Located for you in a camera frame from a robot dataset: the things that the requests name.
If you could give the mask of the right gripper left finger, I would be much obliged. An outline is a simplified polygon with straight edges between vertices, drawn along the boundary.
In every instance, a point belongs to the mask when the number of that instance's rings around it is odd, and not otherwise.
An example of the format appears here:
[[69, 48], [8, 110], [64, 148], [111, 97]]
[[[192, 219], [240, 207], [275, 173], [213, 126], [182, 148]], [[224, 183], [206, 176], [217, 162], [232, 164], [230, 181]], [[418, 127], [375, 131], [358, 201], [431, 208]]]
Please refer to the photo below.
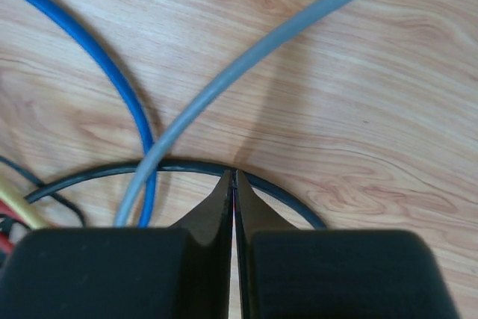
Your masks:
[[41, 229], [1, 269], [3, 318], [226, 318], [232, 173], [167, 228]]

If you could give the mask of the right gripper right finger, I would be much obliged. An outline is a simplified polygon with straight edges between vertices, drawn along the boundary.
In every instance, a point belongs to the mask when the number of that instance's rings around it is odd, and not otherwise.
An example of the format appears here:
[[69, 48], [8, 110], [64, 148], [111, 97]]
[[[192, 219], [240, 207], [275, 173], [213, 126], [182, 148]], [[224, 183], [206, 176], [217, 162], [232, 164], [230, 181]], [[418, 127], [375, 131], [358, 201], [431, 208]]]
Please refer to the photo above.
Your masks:
[[396, 229], [301, 230], [235, 174], [245, 318], [457, 318], [431, 249]]

